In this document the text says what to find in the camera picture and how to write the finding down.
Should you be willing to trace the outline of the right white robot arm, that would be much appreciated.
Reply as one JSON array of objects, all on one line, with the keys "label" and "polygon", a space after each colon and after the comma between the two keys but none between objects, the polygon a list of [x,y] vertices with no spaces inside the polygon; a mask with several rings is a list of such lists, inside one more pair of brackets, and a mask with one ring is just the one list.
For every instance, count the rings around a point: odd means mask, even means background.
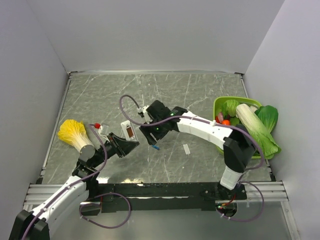
[{"label": "right white robot arm", "polygon": [[223,199],[230,199],[236,193],[236,185],[257,149],[243,125],[238,124],[236,129],[220,126],[185,108],[176,106],[169,109],[158,100],[149,106],[139,107],[138,114],[144,118],[139,129],[149,145],[155,145],[168,132],[176,131],[199,137],[223,150],[225,169],[218,193]]}]

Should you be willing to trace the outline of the white battery cover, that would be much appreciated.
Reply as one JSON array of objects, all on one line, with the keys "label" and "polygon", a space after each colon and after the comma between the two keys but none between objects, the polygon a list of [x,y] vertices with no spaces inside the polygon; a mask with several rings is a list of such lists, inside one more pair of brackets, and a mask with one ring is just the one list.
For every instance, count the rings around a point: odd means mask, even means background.
[{"label": "white battery cover", "polygon": [[191,154],[188,144],[184,144],[183,145],[183,149],[184,149],[184,152],[185,152],[186,155],[190,155]]}]

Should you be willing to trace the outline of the blue battery lone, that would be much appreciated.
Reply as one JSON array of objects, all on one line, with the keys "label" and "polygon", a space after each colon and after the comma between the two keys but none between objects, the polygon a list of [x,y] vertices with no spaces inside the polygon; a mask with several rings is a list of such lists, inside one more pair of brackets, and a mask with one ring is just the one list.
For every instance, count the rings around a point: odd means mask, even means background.
[{"label": "blue battery lone", "polygon": [[158,151],[160,150],[160,148],[158,146],[156,146],[156,145],[151,145],[151,147],[156,149],[156,150],[158,150]]}]

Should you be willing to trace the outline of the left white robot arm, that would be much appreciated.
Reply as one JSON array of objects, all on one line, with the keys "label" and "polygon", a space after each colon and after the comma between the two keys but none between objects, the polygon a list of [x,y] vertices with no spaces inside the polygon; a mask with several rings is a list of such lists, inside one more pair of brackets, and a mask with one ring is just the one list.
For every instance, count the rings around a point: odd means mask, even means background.
[{"label": "left white robot arm", "polygon": [[99,171],[95,168],[105,164],[108,157],[125,157],[140,144],[136,138],[126,140],[113,133],[107,137],[99,149],[86,135],[75,141],[73,146],[79,152],[79,158],[72,175],[46,201],[31,211],[22,210],[16,216],[9,239],[49,240],[81,202],[98,197]]}]

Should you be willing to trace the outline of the white remote control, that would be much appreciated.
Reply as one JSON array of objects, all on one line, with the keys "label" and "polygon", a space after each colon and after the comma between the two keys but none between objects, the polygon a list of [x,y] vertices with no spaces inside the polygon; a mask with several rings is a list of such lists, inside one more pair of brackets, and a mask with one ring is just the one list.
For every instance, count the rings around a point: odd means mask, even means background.
[{"label": "white remote control", "polygon": [[138,142],[138,137],[135,131],[133,124],[129,121],[123,121],[121,124],[121,129],[124,134],[124,137],[127,141]]}]

